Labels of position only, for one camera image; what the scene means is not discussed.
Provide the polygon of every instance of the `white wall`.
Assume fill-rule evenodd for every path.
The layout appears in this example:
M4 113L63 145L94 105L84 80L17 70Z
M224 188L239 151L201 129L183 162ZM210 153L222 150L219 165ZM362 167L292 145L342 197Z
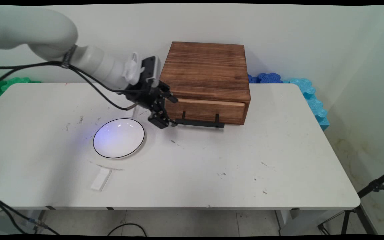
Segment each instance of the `white wall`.
M122 60L138 51L146 56L156 54L164 63L172 41L243 44L251 75L275 72L283 79L304 77L314 83L317 97L329 110L331 126L326 135L357 190L384 173L384 6L127 4L48 8L74 21L78 45L96 45ZM27 46L0 50L0 65L36 62L42 60ZM69 70L55 67L23 70L13 76L82 82ZM378 231L384 233L384 193L370 197L373 202L363 199L366 209Z
M371 29L383 17L384 6L116 4L48 8L74 21L78 45L93 44L121 59L136 50L146 56L156 54L164 63L172 41L243 44L251 75L275 72L283 79L309 78L329 108L338 97L329 94L330 82L336 80L335 87L340 89L347 83L347 78L339 79L339 73L362 61L365 54L361 52L378 34ZM360 47L363 50L353 55ZM41 61L24 45L0 50L0 65ZM54 67L23 70L13 76L44 82L83 81L69 70Z
M327 118L325 134L357 191L384 174L384 30L349 71ZM379 234L384 234L384 191L361 200Z

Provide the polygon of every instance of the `table leg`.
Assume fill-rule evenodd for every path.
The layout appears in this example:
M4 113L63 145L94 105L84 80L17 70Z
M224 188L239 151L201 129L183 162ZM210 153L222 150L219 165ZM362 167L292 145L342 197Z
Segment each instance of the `table leg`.
M318 224L335 215L338 211L327 210L308 210L303 211L294 219L287 221L283 227L281 227L279 234L281 236L298 235L309 226L313 225L315 228Z
M290 214L290 210L275 210L276 217L279 224L279 229L282 229L287 222L291 222L292 217Z
M41 216L42 212L43 212L43 210L28 210L26 216L29 218L36 219L36 220L41 220L39 217ZM26 227L34 229L35 223L26 222Z

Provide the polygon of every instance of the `black tripod stand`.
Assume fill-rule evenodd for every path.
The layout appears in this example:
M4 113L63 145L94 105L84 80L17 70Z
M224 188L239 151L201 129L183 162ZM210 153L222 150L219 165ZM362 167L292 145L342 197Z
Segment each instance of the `black tripod stand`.
M367 187L364 187L361 191L359 191L358 192L358 197L361 199L361 198L363 198L364 196L366 196L367 194L369 194L371 192L378 192L380 190L384 190L383 183L384 183L384 174L380 178L371 181L370 184L368 184ZM348 222L349 222L349 215L350 215L351 212L358 214L358 217L361 220L361 222L362 222L362 224L364 226L364 229L367 232L367 234L375 234L375 231L371 227L370 223L368 222L368 220L367 220L367 218L366 218L366 216L364 214L364 211L361 208L361 205L359 205L358 207L356 207L356 208L354 208L352 210L345 210L345 217L343 219L343 226L342 226L342 233L341 234L346 234L346 230L348 228ZM326 220L323 223L321 223L320 225L318 225L318 229L323 234L328 235L329 232L324 227L324 223L326 223L329 220L337 217L340 214L337 214L334 217L331 217L328 220Z

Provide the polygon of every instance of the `wooden drawer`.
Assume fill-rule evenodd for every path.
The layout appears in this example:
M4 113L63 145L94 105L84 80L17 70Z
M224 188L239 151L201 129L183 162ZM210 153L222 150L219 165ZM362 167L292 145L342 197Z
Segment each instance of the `wooden drawer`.
M244 124L250 105L243 45L172 42L160 80L178 103L166 101L170 118Z
M221 102L208 100L191 100L180 98L179 102L166 101L166 110L170 118L182 118L199 121L215 121L215 115L219 114L221 123L244 124L245 104L242 102Z

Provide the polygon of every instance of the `black drawer handle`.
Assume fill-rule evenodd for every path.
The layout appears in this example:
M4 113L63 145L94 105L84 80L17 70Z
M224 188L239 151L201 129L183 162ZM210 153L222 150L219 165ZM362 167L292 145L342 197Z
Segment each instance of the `black drawer handle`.
M176 118L177 124L182 125L191 125L191 126L201 126L201 127L211 127L211 128L224 128L224 123L219 122L219 114L216 114L215 122L209 121L198 121L198 120L187 120L185 119L186 112L183 111L182 118Z

